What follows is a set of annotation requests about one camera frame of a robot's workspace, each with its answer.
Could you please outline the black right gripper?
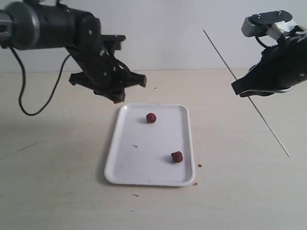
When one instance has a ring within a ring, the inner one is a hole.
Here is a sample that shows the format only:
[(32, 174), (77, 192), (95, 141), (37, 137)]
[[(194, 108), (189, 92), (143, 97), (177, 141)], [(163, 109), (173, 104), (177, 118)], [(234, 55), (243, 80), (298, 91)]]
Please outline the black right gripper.
[(259, 63), (231, 83), (240, 97), (286, 93), (307, 79), (307, 36), (287, 39), (285, 45), (262, 52)]

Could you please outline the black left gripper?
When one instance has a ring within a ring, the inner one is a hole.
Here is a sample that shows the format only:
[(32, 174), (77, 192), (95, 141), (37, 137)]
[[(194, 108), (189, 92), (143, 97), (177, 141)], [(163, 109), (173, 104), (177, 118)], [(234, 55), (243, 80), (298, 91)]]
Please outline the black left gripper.
[(121, 50), (125, 35), (101, 34), (100, 20), (86, 16), (78, 27), (78, 44), (67, 50), (82, 72), (71, 74), (70, 83), (93, 90), (95, 95), (103, 96), (112, 102), (125, 101), (125, 89), (139, 85), (146, 87), (147, 78), (132, 72), (114, 55)]

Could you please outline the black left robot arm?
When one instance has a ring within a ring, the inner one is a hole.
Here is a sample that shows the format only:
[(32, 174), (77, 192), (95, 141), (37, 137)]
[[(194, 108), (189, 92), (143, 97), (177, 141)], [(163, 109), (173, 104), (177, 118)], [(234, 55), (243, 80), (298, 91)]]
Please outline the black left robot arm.
[(80, 85), (114, 103), (125, 100), (127, 87), (145, 87), (144, 75), (134, 73), (115, 58), (124, 35), (103, 35), (101, 23), (92, 13), (57, 2), (43, 5), (37, 0), (15, 1), (0, 12), (0, 44), (18, 50), (64, 48), (81, 68), (71, 74), (72, 85)]

